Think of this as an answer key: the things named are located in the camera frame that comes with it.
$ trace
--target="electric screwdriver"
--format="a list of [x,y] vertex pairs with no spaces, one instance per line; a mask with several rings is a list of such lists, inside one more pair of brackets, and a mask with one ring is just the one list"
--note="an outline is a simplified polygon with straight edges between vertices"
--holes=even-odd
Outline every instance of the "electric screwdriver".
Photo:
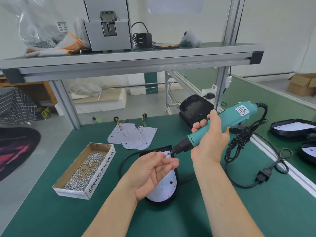
[[[218,116],[222,122],[222,132],[229,128],[234,128],[250,118],[251,115],[258,112],[258,104],[253,104],[251,102],[240,102],[239,104],[227,108]],[[200,128],[197,132],[189,134],[179,144],[173,147],[171,153],[179,154],[182,151],[186,152],[191,150],[193,147],[199,145],[202,137],[210,128],[211,120],[207,121],[207,125]]]

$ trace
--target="black and white plaid fabric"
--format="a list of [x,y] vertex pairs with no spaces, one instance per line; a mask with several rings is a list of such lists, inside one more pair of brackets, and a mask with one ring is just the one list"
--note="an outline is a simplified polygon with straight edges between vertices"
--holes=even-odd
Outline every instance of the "black and white plaid fabric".
[[0,123],[23,124],[36,120],[37,106],[16,87],[0,88]]

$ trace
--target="person's left hand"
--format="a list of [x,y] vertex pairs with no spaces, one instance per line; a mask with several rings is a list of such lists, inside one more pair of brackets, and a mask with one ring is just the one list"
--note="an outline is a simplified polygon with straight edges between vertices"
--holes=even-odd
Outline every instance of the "person's left hand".
[[139,157],[123,175],[119,184],[134,191],[137,201],[140,201],[178,165],[178,158],[166,158],[162,152],[151,152]]

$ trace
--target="green table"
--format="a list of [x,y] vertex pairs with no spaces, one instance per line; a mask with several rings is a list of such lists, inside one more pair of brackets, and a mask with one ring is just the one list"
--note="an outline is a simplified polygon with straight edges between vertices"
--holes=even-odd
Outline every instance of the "green table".
[[[141,119],[129,120],[129,123],[138,126]],[[157,128],[150,149],[175,145],[190,133],[190,128],[178,115],[150,117],[146,124]],[[120,162],[136,150],[115,145],[116,154],[90,200],[58,196],[52,186],[89,142],[107,143],[114,127],[114,122],[107,122],[73,130],[2,237],[81,236],[116,186]],[[180,159],[179,178],[184,179],[193,173],[190,152],[177,157]],[[123,172],[135,159],[133,156],[124,164]],[[229,171],[236,181],[249,184],[259,169],[271,163],[272,160],[250,142],[239,158],[230,164]],[[249,190],[236,188],[236,191],[266,237],[315,236],[316,200],[291,176],[273,171],[268,182]],[[194,178],[181,185],[175,200],[164,207],[140,201],[127,236],[211,236],[197,180]]]
[[[199,90],[211,88],[212,85],[215,84],[217,74],[217,71],[214,68],[181,70],[178,72]],[[225,91],[222,100],[227,103],[228,107],[233,106],[237,101],[266,103],[268,105],[267,118],[269,119],[269,122],[260,126],[257,132],[267,138],[278,150],[286,147],[293,152],[297,152],[300,144],[305,140],[289,140],[287,138],[276,137],[268,132],[271,123],[294,118],[316,121],[315,109],[295,102],[285,96],[267,90],[256,83],[247,81],[245,78],[237,76],[233,76],[231,85]],[[263,110],[260,110],[257,115],[252,116],[245,124],[251,124],[260,119],[262,114]],[[294,153],[293,157],[287,161],[316,184],[316,165],[301,159],[296,153]]]

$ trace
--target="cardboard box of screws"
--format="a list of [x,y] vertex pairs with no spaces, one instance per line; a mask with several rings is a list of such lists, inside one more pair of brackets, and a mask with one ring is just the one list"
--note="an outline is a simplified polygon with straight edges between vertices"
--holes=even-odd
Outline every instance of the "cardboard box of screws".
[[114,155],[114,145],[89,143],[53,189],[60,196],[90,199]]

